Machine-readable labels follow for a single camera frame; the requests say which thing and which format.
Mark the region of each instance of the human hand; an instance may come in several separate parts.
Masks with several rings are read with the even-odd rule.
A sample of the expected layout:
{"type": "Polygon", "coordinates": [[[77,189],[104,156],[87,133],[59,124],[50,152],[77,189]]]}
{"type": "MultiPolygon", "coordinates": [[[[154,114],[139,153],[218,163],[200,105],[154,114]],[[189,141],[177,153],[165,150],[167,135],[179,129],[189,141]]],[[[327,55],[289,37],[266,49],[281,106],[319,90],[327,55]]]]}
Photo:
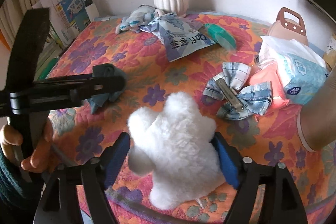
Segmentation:
{"type": "MultiPolygon", "coordinates": [[[[48,119],[43,129],[43,135],[41,136],[33,154],[21,162],[22,169],[34,173],[42,173],[45,171],[49,164],[52,140],[53,126],[48,119]]],[[[5,157],[13,164],[15,164],[16,159],[12,147],[21,145],[22,142],[22,135],[12,126],[6,124],[2,127],[0,131],[1,148],[5,157]]]]}

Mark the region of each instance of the brown bag handle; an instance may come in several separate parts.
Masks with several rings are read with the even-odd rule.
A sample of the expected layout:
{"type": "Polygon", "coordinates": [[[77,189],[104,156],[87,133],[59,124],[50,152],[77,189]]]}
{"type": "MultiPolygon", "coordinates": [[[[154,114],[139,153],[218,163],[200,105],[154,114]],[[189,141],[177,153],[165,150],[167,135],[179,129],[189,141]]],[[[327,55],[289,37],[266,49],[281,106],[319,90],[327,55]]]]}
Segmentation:
{"type": "Polygon", "coordinates": [[[286,7],[282,7],[278,13],[277,16],[277,21],[280,20],[281,25],[288,30],[291,30],[293,32],[299,33],[303,36],[306,35],[306,28],[305,28],[305,23],[303,22],[303,18],[297,13],[294,12],[286,7]],[[295,16],[296,18],[299,19],[299,25],[294,24],[292,22],[289,22],[285,19],[285,12],[295,16]]]}

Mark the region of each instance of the dark teal fabric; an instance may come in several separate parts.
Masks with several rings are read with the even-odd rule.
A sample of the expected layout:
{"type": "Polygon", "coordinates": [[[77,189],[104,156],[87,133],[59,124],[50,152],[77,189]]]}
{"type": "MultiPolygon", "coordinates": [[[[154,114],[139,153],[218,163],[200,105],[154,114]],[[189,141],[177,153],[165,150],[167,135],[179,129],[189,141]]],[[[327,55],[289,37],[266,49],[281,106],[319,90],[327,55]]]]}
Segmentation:
{"type": "Polygon", "coordinates": [[[7,208],[6,212],[1,210],[0,219],[5,218],[6,213],[6,217],[11,215],[17,223],[32,223],[42,186],[24,181],[19,169],[5,158],[0,149],[0,203],[2,208],[7,208]]]}

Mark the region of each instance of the white plush toy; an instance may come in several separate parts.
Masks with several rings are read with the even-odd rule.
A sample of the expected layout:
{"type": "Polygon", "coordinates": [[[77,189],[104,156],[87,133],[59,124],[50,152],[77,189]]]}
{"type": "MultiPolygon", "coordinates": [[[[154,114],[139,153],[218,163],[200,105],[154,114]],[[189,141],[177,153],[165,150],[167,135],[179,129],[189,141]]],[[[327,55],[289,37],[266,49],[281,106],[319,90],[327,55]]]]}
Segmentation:
{"type": "Polygon", "coordinates": [[[210,143],[216,123],[201,115],[187,93],[172,93],[162,112],[138,109],[131,114],[128,127],[134,140],[128,166],[139,176],[152,172],[150,201],[155,207],[176,208],[225,182],[210,143]]]}

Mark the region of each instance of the blue gripper pad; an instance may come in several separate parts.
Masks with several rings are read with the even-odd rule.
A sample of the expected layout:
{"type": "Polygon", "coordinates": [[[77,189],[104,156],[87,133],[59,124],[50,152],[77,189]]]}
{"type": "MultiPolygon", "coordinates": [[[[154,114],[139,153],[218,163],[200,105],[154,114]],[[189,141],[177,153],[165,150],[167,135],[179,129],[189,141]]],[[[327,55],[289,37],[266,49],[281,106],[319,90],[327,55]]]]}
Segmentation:
{"type": "Polygon", "coordinates": [[[215,133],[211,143],[218,153],[220,168],[225,180],[237,190],[242,182],[243,158],[241,154],[236,148],[229,146],[219,132],[215,133]]]}
{"type": "Polygon", "coordinates": [[[100,156],[100,164],[105,170],[104,187],[108,189],[117,179],[120,169],[130,149],[130,137],[122,132],[113,146],[107,147],[100,156]]]}

